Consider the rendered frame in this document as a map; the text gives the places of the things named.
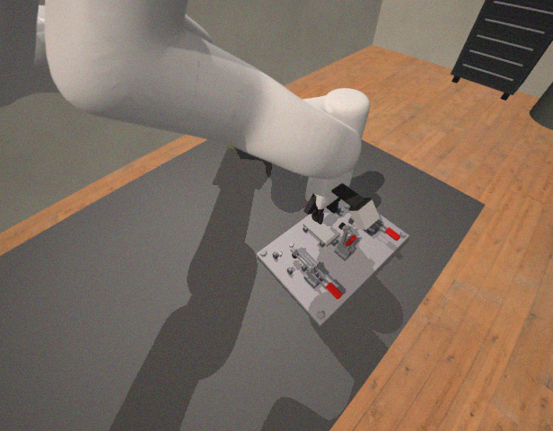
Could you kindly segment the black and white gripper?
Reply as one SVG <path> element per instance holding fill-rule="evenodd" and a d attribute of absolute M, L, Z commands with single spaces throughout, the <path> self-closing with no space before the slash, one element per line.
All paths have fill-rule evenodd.
<path fill-rule="evenodd" d="M 331 191 L 341 183 L 349 187 L 353 169 L 340 177 L 330 180 L 309 177 L 305 193 L 305 199 L 309 202 L 303 211 L 307 215 L 312 214 L 312 219 L 315 222 L 318 221 L 317 223 L 319 224 L 323 222 L 325 207 L 333 214 L 337 213 L 338 202 L 341 198 Z"/>

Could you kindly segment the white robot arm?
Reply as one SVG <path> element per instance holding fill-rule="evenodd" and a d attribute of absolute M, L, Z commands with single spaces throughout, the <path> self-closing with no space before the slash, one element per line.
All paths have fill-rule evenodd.
<path fill-rule="evenodd" d="M 339 88 L 299 98 L 213 45 L 187 5 L 0 0 L 0 108 L 61 93 L 89 114 L 232 145 L 306 177 L 350 172 L 367 96 Z"/>

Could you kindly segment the toggle clamp with red handle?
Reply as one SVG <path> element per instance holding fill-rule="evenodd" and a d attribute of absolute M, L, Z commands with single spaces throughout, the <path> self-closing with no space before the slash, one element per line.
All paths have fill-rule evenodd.
<path fill-rule="evenodd" d="M 386 229 L 384 231 L 381 226 Z M 372 224 L 367 230 L 364 230 L 369 235 L 373 236 L 378 230 L 382 231 L 383 233 L 387 233 L 391 238 L 393 238 L 395 241 L 397 241 L 400 238 L 400 235 L 398 235 L 396 232 L 394 232 L 390 227 L 386 227 L 384 224 L 382 224 L 382 221 L 378 219 L 374 224 Z"/>
<path fill-rule="evenodd" d="M 313 287 L 315 288 L 319 283 L 326 289 L 330 291 L 330 293 L 336 298 L 339 299 L 342 296 L 342 293 L 331 283 L 329 282 L 325 277 L 324 274 L 321 273 L 315 264 L 311 264 L 295 247 L 291 249 L 292 257 L 294 259 L 299 259 L 306 267 L 306 274 L 303 276 L 303 278 Z M 311 266 L 309 267 L 299 256 L 298 254 Z M 316 270 L 316 271 L 315 271 Z M 325 280 L 328 285 L 324 286 L 321 282 Z"/>

